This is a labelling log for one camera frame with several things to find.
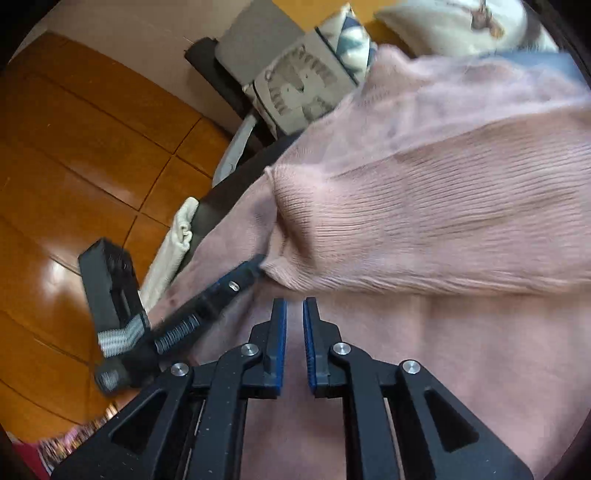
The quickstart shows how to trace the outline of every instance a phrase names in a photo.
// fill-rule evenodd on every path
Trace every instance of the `black gripper frame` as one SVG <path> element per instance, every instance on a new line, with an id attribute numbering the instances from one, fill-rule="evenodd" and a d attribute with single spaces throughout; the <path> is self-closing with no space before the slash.
<path id="1" fill-rule="evenodd" d="M 129 253 L 105 238 L 95 242 L 80 255 L 79 264 L 106 357 L 95 369 L 99 389 L 112 395 L 148 385 L 160 374 L 162 364 L 181 358 L 221 312 L 256 282 L 263 259 L 264 255 L 255 255 L 241 263 L 151 330 Z"/>
<path id="2" fill-rule="evenodd" d="M 285 301 L 217 362 L 174 364 L 54 470 L 52 480 L 237 480 L 249 398 L 282 386 Z"/>
<path id="3" fill-rule="evenodd" d="M 304 302 L 304 334 L 313 394 L 342 398 L 347 480 L 400 479 L 390 417 L 406 480 L 533 479 L 424 366 L 391 365 L 343 343 L 313 297 Z"/>

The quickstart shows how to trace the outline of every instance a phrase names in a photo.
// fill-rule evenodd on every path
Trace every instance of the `wooden floor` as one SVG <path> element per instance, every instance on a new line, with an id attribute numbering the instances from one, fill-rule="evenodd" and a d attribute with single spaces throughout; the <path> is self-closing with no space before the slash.
<path id="1" fill-rule="evenodd" d="M 138 279 L 229 139 L 149 80 L 44 34 L 0 76 L 0 423 L 35 441 L 104 412 L 77 257 L 124 245 Z"/>

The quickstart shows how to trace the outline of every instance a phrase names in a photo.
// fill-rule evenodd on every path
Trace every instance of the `patterned fabric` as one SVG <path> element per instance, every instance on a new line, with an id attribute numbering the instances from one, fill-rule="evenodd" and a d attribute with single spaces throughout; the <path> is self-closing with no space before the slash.
<path id="1" fill-rule="evenodd" d="M 346 4 L 243 89 L 276 138 L 292 134 L 331 112 L 363 81 L 375 50 Z"/>
<path id="2" fill-rule="evenodd" d="M 47 473 L 52 471 L 65 460 L 74 450 L 87 441 L 94 433 L 107 423 L 115 414 L 117 408 L 110 405 L 103 417 L 92 420 L 85 425 L 72 428 L 69 432 L 52 439 L 42 440 L 37 446 L 39 458 Z"/>
<path id="3" fill-rule="evenodd" d="M 363 82 L 377 49 L 349 4 L 325 20 L 316 31 L 339 58 L 357 84 Z"/>

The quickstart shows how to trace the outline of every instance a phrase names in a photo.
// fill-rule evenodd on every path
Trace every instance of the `white wall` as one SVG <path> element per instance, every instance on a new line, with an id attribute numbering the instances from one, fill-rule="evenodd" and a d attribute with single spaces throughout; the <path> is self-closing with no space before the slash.
<path id="1" fill-rule="evenodd" d="M 25 42 L 54 31 L 121 62 L 234 132 L 240 119 L 184 59 L 220 37 L 249 0 L 62 0 Z"/>

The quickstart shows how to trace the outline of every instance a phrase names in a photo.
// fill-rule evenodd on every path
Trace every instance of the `white cloth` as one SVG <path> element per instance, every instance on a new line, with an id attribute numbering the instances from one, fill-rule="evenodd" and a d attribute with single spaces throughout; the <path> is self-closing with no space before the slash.
<path id="1" fill-rule="evenodd" d="M 375 13 L 416 56 L 558 51 L 522 0 L 405 0 Z"/>
<path id="2" fill-rule="evenodd" d="M 160 245 L 139 291 L 139 298 L 146 312 L 149 312 L 160 299 L 173 280 L 183 257 L 189 251 L 193 237 L 191 220 L 198 205 L 196 199 L 189 197 L 174 215 L 173 225 Z"/>

